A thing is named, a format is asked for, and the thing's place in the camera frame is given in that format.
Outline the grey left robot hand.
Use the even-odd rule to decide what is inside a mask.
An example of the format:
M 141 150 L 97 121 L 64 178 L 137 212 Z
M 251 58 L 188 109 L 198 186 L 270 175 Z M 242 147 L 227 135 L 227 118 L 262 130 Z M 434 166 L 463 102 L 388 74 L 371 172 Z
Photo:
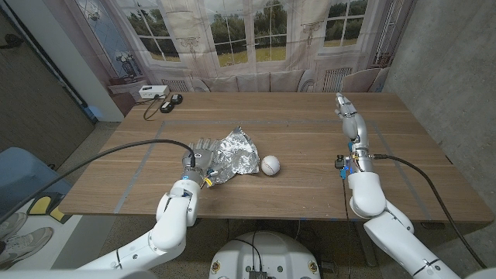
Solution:
M 194 154 L 186 152 L 182 157 L 183 180 L 191 180 L 199 185 L 204 183 L 204 179 L 215 177 L 220 174 L 223 166 L 216 162 L 218 155 L 219 140 L 210 138 L 200 138 L 197 143 L 189 143 L 189 147 Z

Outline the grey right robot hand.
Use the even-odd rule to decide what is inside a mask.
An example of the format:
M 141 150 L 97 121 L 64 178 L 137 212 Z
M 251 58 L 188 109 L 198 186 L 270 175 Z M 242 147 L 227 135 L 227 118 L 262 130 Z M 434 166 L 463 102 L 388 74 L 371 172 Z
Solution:
M 343 123 L 343 133 L 349 140 L 350 169 L 355 172 L 374 172 L 369 156 L 369 138 L 366 123 L 353 103 L 341 93 L 336 94 L 335 113 Z

